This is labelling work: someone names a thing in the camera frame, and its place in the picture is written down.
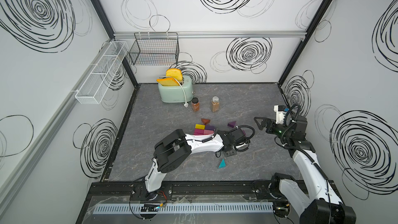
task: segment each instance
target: wall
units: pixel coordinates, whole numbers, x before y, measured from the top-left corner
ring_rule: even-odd
[[[87,68],[93,67],[108,36],[89,0],[0,4],[1,188]],[[102,174],[132,91],[120,67],[100,105],[76,102],[1,224],[76,221],[90,183]]]
[[[101,3],[115,32],[304,31],[321,1],[101,0]],[[298,43],[299,38],[180,39],[183,53],[176,66],[201,74],[198,82],[276,82]],[[172,65],[173,62],[167,66],[136,66],[136,78],[141,83],[153,83]]]
[[[90,0],[0,0],[0,192],[108,39]]]
[[[357,223],[398,214],[397,0],[338,0],[282,89]]]

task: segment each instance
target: pink block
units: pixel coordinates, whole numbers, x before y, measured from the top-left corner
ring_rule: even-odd
[[[214,131],[212,131],[212,130],[205,130],[205,131],[203,132],[203,134],[205,134],[205,135],[213,134],[213,133],[214,133]]]
[[[194,131],[194,132],[199,133],[200,135],[203,135],[204,131],[205,131],[205,130],[203,130],[203,129],[196,129],[196,128],[195,128],[195,131]]]

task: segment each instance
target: aluminum rail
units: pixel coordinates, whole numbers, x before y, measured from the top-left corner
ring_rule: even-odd
[[[135,39],[134,33],[142,38],[276,38],[276,37],[298,37],[305,38],[307,32],[304,30],[283,31],[177,31],[177,32],[115,32],[115,39]]]

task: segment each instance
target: yellow block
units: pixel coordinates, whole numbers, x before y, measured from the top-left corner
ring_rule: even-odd
[[[204,129],[205,129],[205,126],[202,125],[202,124],[196,124],[195,129],[202,129],[202,130],[204,130]]]
[[[179,70],[178,68],[169,68],[169,69],[167,69],[166,76],[174,77],[179,82],[182,81],[182,73],[181,73],[181,70]]]
[[[164,79],[157,79],[157,82],[159,82],[162,86],[178,86],[178,82],[174,78],[164,78]]]

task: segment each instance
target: purple block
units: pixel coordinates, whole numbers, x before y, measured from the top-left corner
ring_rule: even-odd
[[[209,125],[209,124],[205,125],[205,130],[212,130],[212,131],[214,131],[215,129],[216,129],[216,127],[214,127],[214,126],[211,126],[211,125]]]
[[[236,121],[232,121],[232,122],[228,123],[228,126],[231,127],[231,128],[234,128],[235,125],[236,125]]]

